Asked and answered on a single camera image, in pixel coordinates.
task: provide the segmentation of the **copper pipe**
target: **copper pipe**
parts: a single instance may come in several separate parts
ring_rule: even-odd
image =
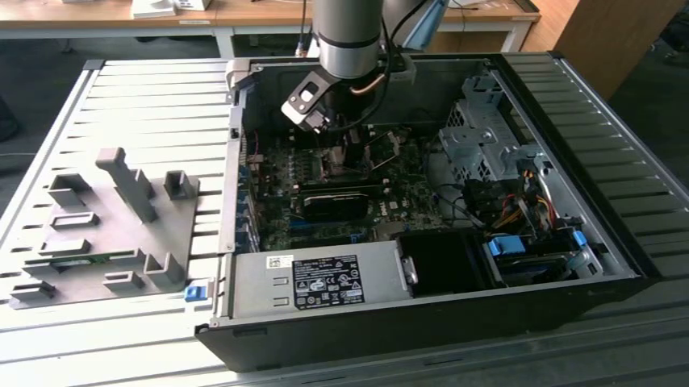
[[[368,86],[362,87],[361,89],[354,89],[353,87],[349,88],[349,91],[353,92],[354,95],[365,95],[376,90],[381,82],[387,79],[387,74],[381,74],[372,83],[369,83]]]

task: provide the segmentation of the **wooden desk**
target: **wooden desk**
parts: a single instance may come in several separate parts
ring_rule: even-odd
[[[492,0],[492,4],[499,6],[465,12],[448,10],[432,51],[453,51],[453,42],[459,41],[455,32],[500,34],[496,48],[475,38],[463,39],[475,42],[465,47],[480,51],[520,50],[540,15],[525,13],[513,0]],[[62,0],[0,0],[0,39],[214,35],[221,56],[232,59],[234,35],[297,34],[302,24],[300,0],[214,0],[206,11],[178,10],[177,16],[137,20],[131,19],[130,7],[131,0],[73,4]]]
[[[0,39],[214,35],[217,4],[206,11],[177,12],[135,20],[131,0],[0,0]]]
[[[228,38],[233,35],[298,33],[302,24],[302,2],[296,0],[216,0],[218,4],[218,27]],[[459,43],[464,48],[479,51],[517,52],[529,33],[531,25],[540,19],[539,13],[524,12],[513,0],[492,0],[489,5],[479,5],[480,10],[448,10],[439,34],[431,46],[432,52],[457,52]],[[312,23],[312,4],[308,7],[308,25]],[[483,37],[459,38],[459,32]],[[234,57],[234,52],[222,52],[224,57]]]
[[[131,0],[97,0],[65,4],[62,0],[2,0],[0,28],[114,28],[214,25],[220,2],[206,11],[178,10],[177,16],[133,19]]]

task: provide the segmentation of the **blue latch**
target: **blue latch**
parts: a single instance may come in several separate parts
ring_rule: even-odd
[[[584,235],[584,233],[581,231],[575,231],[573,236],[575,236],[575,240],[577,241],[580,246],[587,246],[589,241],[587,240],[587,236]]]
[[[527,252],[525,244],[517,235],[499,236],[489,243],[493,256],[505,256],[509,254],[521,254]]]
[[[209,299],[209,295],[206,294],[206,286],[188,286],[185,289],[185,301],[204,301]]]

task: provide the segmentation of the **power supply label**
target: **power supply label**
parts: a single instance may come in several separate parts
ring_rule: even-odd
[[[294,260],[292,274],[300,310],[365,302],[357,256]]]

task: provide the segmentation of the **slotted metal table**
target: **slotted metal table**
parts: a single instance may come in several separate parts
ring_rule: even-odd
[[[10,309],[53,204],[46,185],[58,171],[91,163],[103,145],[126,148],[131,167],[150,178],[172,169],[200,176],[190,278],[218,272],[226,62],[110,61],[82,72],[0,220],[3,385],[404,385],[429,378],[433,385],[680,385],[689,377],[687,191],[567,61],[507,57],[615,209],[646,235],[666,281],[556,331],[249,374],[229,371],[194,338],[212,304],[186,303],[182,293]]]

